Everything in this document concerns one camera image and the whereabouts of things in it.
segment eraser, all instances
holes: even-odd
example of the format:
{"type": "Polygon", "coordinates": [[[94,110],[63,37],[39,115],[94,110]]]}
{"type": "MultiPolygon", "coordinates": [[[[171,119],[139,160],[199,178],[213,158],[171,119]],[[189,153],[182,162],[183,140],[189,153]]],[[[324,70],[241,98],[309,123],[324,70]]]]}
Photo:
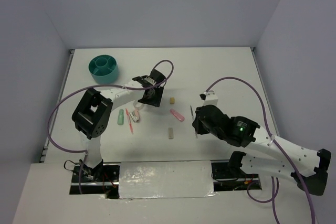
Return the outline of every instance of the eraser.
{"type": "Polygon", "coordinates": [[[174,139],[173,128],[168,128],[168,139],[174,139]]]}
{"type": "Polygon", "coordinates": [[[184,121],[184,116],[179,114],[176,110],[170,109],[170,113],[172,113],[180,122],[184,121]]]}
{"type": "Polygon", "coordinates": [[[118,115],[118,125],[123,125],[124,124],[124,110],[121,109],[119,110],[119,115],[118,115]]]}

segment teal container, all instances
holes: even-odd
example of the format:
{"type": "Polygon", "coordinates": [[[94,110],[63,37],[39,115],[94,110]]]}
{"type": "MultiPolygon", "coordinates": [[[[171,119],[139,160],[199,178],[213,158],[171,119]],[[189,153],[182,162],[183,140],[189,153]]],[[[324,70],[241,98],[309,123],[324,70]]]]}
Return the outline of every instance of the teal container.
{"type": "Polygon", "coordinates": [[[116,59],[109,55],[99,55],[89,63],[89,71],[98,84],[110,84],[117,80],[119,69],[116,59]]]}

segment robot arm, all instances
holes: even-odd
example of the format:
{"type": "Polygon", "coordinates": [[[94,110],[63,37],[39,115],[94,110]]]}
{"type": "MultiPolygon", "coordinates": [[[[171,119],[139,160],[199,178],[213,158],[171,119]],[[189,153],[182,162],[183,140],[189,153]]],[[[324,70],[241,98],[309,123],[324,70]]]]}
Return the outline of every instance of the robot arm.
{"type": "Polygon", "coordinates": [[[216,107],[218,97],[213,91],[201,95],[204,105],[196,109],[193,127],[198,134],[211,133],[235,147],[254,150],[273,159],[259,158],[244,152],[233,152],[228,166],[234,174],[263,174],[281,177],[302,185],[288,160],[273,143],[276,140],[297,166],[309,193],[323,195],[328,179],[331,153],[309,150],[279,136],[270,137],[265,128],[243,116],[229,118],[216,107]]]}
{"type": "Polygon", "coordinates": [[[123,89],[112,88],[99,92],[91,88],[85,92],[72,114],[72,120],[76,129],[82,133],[81,141],[88,152],[84,170],[93,179],[99,177],[102,171],[100,137],[108,126],[111,112],[131,101],[159,107],[163,87],[151,87],[165,79],[163,74],[153,69],[149,76],[135,77],[123,89]]]}

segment pink object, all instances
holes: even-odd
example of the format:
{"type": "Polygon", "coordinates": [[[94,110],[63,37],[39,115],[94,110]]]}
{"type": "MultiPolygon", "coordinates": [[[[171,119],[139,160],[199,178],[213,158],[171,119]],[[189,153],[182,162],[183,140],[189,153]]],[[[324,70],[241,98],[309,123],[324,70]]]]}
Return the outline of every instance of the pink object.
{"type": "Polygon", "coordinates": [[[126,111],[126,116],[127,116],[128,124],[130,125],[131,133],[133,135],[133,127],[132,127],[132,122],[131,122],[131,119],[130,119],[130,113],[128,112],[127,109],[125,109],[125,111],[126,111]]]}
{"type": "Polygon", "coordinates": [[[184,121],[184,116],[179,114],[176,110],[170,109],[170,113],[172,113],[180,122],[184,121]]]}

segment gray wall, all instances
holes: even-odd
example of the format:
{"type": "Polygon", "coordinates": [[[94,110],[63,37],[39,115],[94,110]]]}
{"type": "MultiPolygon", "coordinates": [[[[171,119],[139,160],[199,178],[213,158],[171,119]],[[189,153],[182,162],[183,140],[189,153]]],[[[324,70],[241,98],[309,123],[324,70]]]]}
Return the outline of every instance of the gray wall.
{"type": "MultiPolygon", "coordinates": [[[[257,45],[257,61],[281,135],[336,153],[335,0],[281,0],[257,45]]],[[[325,195],[314,197],[320,223],[334,223],[336,162],[325,195]]]]}
{"type": "Polygon", "coordinates": [[[0,222],[12,223],[38,161],[68,53],[37,0],[0,0],[0,222]]]}
{"type": "Polygon", "coordinates": [[[70,48],[255,46],[279,0],[41,0],[70,48]]]}

